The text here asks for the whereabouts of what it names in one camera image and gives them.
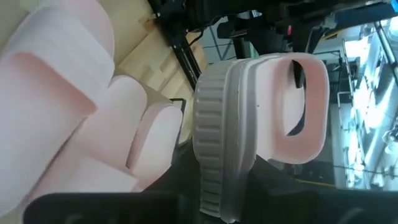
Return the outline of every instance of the pink foam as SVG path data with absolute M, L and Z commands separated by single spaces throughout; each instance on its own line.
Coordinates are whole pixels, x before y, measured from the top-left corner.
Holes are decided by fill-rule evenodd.
M 74 14 L 39 8 L 1 55 L 0 215 L 21 202 L 79 122 L 94 113 L 112 77 L 112 58 L 99 44 L 109 38 L 94 37 L 99 32 L 81 24 L 87 16 Z
M 135 184 L 136 179 L 131 175 L 67 146 L 47 170 L 29 201 L 51 193 L 130 192 Z
M 97 0 L 59 0 L 44 6 L 59 6 L 72 12 L 110 56 L 114 56 L 112 23 Z
M 138 82 L 127 76 L 113 78 L 98 110 L 85 120 L 68 144 L 107 164 L 126 168 L 146 106 L 147 95 Z
M 137 189 L 147 188 L 170 167 L 181 122 L 182 112 L 171 104 L 156 103 L 145 112 L 127 160 L 139 180 Z

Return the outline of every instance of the black cable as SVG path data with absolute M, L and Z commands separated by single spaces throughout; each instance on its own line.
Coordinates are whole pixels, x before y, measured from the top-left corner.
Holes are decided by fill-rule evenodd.
M 234 59 L 234 58 L 236 58 L 236 56 L 230 57 L 230 58 L 227 58 L 227 59 L 224 59 L 224 60 L 231 60 L 231 59 Z
M 200 35 L 195 38 L 192 42 L 190 42 L 189 46 L 192 46 L 192 44 L 194 44 L 196 41 L 198 41 L 199 39 L 201 39 L 203 37 L 203 33 L 205 32 L 205 30 L 200 29 Z
M 209 49 L 209 48 L 213 48 L 213 47 L 217 47 L 217 46 L 228 46 L 228 45 L 233 45 L 234 43 L 228 43 L 228 44 L 218 44 L 218 45 L 214 45 L 214 46 L 208 46 L 208 47 L 203 47 L 203 49 Z
M 382 172 L 377 172 L 377 171 L 371 171 L 371 170 L 366 170 L 366 169 L 359 170 L 359 169 L 355 169 L 355 168 L 351 168 L 351 167 L 345 167 L 345 166 L 333 166 L 333 167 L 343 168 L 343 169 L 348 169 L 348 170 L 353 170 L 353 171 L 367 172 L 367 173 L 370 173 L 370 174 L 381 174 L 381 175 L 383 175 L 383 177 L 386 175 L 386 173 L 383 172 L 383 171 Z M 389 177 L 398 177 L 398 175 L 389 175 Z

